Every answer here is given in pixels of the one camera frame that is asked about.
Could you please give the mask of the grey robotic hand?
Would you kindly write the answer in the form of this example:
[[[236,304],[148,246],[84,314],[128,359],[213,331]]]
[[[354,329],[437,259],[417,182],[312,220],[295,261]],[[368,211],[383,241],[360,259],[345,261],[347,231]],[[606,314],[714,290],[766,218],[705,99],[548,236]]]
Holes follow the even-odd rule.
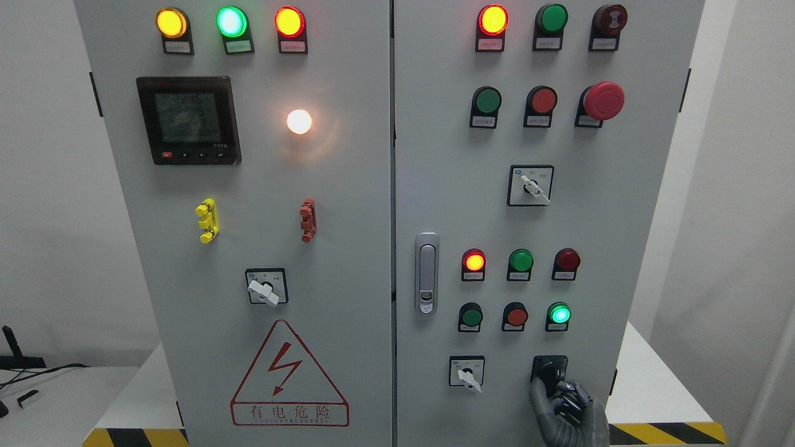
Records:
[[[603,402],[582,385],[560,381],[551,397],[540,378],[529,385],[540,436],[546,446],[609,446],[609,424]]]

